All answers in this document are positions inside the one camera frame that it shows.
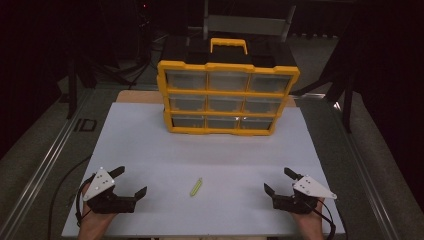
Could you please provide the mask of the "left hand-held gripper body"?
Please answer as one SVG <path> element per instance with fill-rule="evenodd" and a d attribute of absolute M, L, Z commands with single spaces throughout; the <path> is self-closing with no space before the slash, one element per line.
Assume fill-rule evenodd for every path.
<path fill-rule="evenodd" d="M 100 168 L 85 181 L 89 188 L 83 194 L 83 201 L 97 214 L 133 213 L 137 203 L 134 195 L 116 195 L 115 178 L 112 178 L 109 172 Z"/>

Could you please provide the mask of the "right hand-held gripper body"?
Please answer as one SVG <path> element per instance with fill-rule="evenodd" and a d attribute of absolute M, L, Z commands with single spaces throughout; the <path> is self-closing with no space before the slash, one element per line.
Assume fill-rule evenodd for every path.
<path fill-rule="evenodd" d="M 320 198 L 337 198 L 330 189 L 308 175 L 302 175 L 300 180 L 294 180 L 292 188 L 291 196 L 279 195 L 275 192 L 275 197 L 272 199 L 274 209 L 309 214 L 316 208 Z"/>

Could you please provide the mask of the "small green plastic stick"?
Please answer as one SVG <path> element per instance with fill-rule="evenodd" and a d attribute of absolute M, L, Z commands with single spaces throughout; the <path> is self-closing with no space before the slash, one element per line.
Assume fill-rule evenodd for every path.
<path fill-rule="evenodd" d="M 196 181 L 195 185 L 193 186 L 192 190 L 190 191 L 190 197 L 194 197 L 197 194 L 197 192 L 199 191 L 200 187 L 202 186 L 202 183 L 203 183 L 203 179 L 202 178 L 199 178 Z"/>

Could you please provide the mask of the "clear plastic drawer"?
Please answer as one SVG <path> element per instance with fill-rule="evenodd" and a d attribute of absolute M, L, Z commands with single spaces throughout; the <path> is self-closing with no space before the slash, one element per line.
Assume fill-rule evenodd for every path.
<path fill-rule="evenodd" d="M 248 74 L 243 72 L 210 72 L 210 90 L 218 91 L 244 91 Z"/>

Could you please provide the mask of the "yellow black organizer cabinet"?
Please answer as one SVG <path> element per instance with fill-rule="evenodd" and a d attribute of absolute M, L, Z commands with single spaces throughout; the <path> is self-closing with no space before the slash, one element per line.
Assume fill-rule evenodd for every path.
<path fill-rule="evenodd" d="M 157 65 L 157 85 L 163 97 L 166 93 L 166 72 L 169 70 L 290 75 L 293 79 L 287 88 L 287 96 L 300 76 L 286 43 L 252 43 L 225 38 L 168 38 Z"/>

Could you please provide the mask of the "person's right hand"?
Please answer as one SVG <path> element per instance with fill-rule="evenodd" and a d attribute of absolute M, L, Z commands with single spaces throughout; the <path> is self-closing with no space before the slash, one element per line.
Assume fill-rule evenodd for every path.
<path fill-rule="evenodd" d="M 295 223 L 300 232 L 305 235 L 321 235 L 322 234 L 322 218 L 315 212 L 309 214 L 292 213 Z"/>

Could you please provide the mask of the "person's left hand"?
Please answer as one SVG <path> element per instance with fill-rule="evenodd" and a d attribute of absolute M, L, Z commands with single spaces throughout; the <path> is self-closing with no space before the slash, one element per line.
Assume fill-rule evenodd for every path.
<path fill-rule="evenodd" d="M 84 203 L 82 215 L 84 218 L 81 220 L 79 232 L 102 232 L 105 233 L 112 223 L 116 214 L 97 214 Z"/>

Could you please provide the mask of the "black stand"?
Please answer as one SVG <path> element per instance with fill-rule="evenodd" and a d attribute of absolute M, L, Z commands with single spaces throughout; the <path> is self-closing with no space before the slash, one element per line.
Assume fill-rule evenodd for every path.
<path fill-rule="evenodd" d="M 292 91 L 295 96 L 303 96 L 323 85 L 330 84 L 324 99 L 335 104 L 344 96 L 341 121 L 344 129 L 351 133 L 350 117 L 352 110 L 353 83 L 355 78 L 354 62 L 349 55 L 349 44 L 344 37 L 338 40 L 319 78 L 313 83 Z"/>
<path fill-rule="evenodd" d="M 86 88 L 94 88 L 97 84 L 92 71 L 93 67 L 94 62 L 86 55 L 75 55 L 68 58 L 68 119 L 73 117 L 78 106 L 77 79 L 80 79 Z"/>

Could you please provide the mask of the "grid of clear drawers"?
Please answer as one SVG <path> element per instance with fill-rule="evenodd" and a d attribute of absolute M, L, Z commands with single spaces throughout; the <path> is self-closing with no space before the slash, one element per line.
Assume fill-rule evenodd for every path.
<path fill-rule="evenodd" d="M 209 73 L 166 72 L 164 122 L 174 133 L 270 135 L 283 110 L 290 75 L 247 73 L 244 91 L 210 90 Z"/>

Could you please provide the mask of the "grey metal stand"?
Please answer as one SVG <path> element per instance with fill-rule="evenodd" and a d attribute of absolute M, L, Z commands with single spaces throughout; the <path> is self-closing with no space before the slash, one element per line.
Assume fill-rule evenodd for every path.
<path fill-rule="evenodd" d="M 209 0 L 204 0 L 203 39 L 208 39 L 211 32 L 223 32 L 267 35 L 285 42 L 295 11 L 296 6 L 290 4 L 283 19 L 216 15 L 209 13 Z"/>

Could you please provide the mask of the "aluminium rail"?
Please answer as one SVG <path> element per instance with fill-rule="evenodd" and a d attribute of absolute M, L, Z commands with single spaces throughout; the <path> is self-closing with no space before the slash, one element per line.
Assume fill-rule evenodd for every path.
<path fill-rule="evenodd" d="M 322 94 L 296 96 L 330 187 L 348 240 L 399 240 L 372 174 L 341 117 L 340 105 Z"/>
<path fill-rule="evenodd" d="M 12 240 L 55 165 L 93 89 L 78 95 L 75 113 L 55 103 L 0 162 L 0 240 Z"/>

